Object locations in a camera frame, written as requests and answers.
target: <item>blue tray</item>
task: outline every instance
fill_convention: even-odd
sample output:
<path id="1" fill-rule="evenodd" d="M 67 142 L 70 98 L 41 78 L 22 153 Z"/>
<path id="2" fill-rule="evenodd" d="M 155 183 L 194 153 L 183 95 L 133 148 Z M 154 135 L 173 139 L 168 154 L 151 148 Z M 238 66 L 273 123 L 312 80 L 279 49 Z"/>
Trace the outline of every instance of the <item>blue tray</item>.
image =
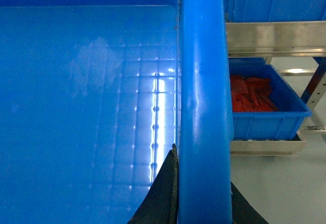
<path id="1" fill-rule="evenodd" d="M 278 112 L 233 113 L 234 139 L 290 140 L 311 111 L 271 65 L 230 65 L 230 74 L 270 78 Z"/>
<path id="2" fill-rule="evenodd" d="M 126 223 L 175 143 L 175 9 L 0 22 L 0 223 Z"/>
<path id="3" fill-rule="evenodd" d="M 126 223 L 174 142 L 179 223 L 232 222 L 223 0 L 0 6 L 0 223 Z"/>

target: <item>storage bin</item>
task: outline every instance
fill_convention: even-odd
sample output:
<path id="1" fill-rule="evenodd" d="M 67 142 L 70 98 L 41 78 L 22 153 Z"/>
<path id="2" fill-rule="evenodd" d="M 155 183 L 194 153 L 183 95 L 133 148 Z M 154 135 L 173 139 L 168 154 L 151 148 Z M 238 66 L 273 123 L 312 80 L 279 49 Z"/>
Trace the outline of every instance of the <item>storage bin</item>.
<path id="1" fill-rule="evenodd" d="M 230 22 L 326 20 L 326 0 L 225 0 Z"/>
<path id="2" fill-rule="evenodd" d="M 270 78 L 278 112 L 233 113 L 234 139 L 290 140 L 311 111 L 271 65 L 230 65 L 231 75 Z"/>
<path id="3" fill-rule="evenodd" d="M 127 223 L 173 143 L 179 223 L 231 223 L 222 6 L 0 0 L 0 223 Z"/>

